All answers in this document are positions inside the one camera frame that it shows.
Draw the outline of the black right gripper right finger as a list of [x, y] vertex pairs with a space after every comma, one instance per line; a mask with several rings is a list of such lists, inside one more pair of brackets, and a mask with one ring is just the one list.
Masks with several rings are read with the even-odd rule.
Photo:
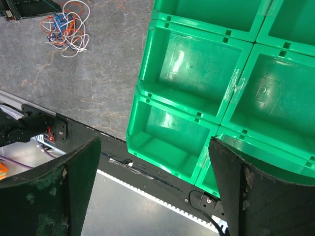
[[315, 179], [211, 137], [209, 155], [231, 236], [313, 236]]

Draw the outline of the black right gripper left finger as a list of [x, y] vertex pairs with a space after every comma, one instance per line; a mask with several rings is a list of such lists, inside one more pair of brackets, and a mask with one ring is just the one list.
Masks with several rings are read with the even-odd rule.
[[0, 182], [2, 236], [79, 236], [101, 153], [99, 137]]

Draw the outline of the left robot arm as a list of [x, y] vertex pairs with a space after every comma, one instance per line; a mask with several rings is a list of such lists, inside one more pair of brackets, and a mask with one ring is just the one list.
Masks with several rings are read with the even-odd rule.
[[48, 122], [43, 114], [36, 114], [15, 119], [0, 110], [0, 146], [16, 142], [27, 143], [32, 137], [44, 134], [48, 130]]

